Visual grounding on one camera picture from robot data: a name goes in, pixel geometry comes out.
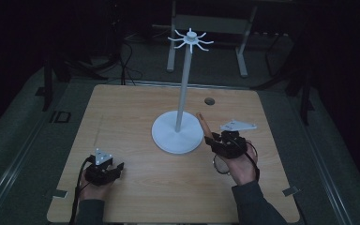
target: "background desk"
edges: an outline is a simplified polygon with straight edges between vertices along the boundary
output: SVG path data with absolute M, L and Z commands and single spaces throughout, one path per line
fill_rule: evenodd
M 214 154 L 202 143 L 185 155 L 160 150 L 151 138 L 151 126 L 161 114 L 177 110 L 179 88 L 98 85 L 89 101 L 57 189 L 65 199 L 53 199 L 48 220 L 69 221 L 79 169 L 98 147 L 125 162 L 106 203 L 105 221 L 131 223 L 234 223 L 234 181 L 212 166 Z M 208 106 L 205 98 L 216 104 Z M 258 95 L 252 91 L 187 90 L 185 110 L 201 112 L 214 132 L 232 119 L 255 123 L 242 131 L 259 152 L 260 185 L 265 198 L 288 222 L 299 214 Z

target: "forearm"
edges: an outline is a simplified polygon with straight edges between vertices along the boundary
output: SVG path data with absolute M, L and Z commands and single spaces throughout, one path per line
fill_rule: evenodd
M 79 203 L 77 225 L 102 225 L 104 215 L 104 201 L 83 200 Z
M 287 224 L 282 215 L 263 196 L 257 181 L 232 188 L 238 218 L 244 224 Z

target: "white stand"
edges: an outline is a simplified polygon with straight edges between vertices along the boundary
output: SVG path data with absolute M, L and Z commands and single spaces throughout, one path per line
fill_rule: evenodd
M 198 147 L 203 139 L 203 130 L 199 124 L 198 119 L 194 115 L 188 112 L 184 112 L 188 86 L 188 75 L 192 58 L 192 47 L 193 45 L 197 45 L 200 49 L 208 51 L 201 47 L 199 42 L 204 44 L 211 44 L 213 41 L 205 42 L 199 40 L 199 38 L 205 36 L 206 33 L 197 37 L 197 34 L 192 32 L 191 29 L 189 29 L 186 36 L 179 34 L 177 31 L 175 32 L 178 36 L 183 38 L 172 39 L 168 37 L 168 39 L 171 41 L 183 41 L 183 43 L 174 48 L 178 49 L 187 44 L 179 108 L 178 111 L 165 112 L 156 119 L 152 126 L 152 136 L 154 142 L 162 150 L 173 154 L 185 154 Z

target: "person's right hand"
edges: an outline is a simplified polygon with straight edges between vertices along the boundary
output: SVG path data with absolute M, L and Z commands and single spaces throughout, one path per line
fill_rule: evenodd
M 247 153 L 255 161 L 255 163 L 257 163 L 257 156 L 250 144 L 251 141 L 247 141 Z M 232 159 L 227 159 L 225 157 L 220 158 L 227 164 L 230 169 L 230 175 L 238 186 L 242 186 L 256 180 L 256 172 L 253 164 L 245 154 Z

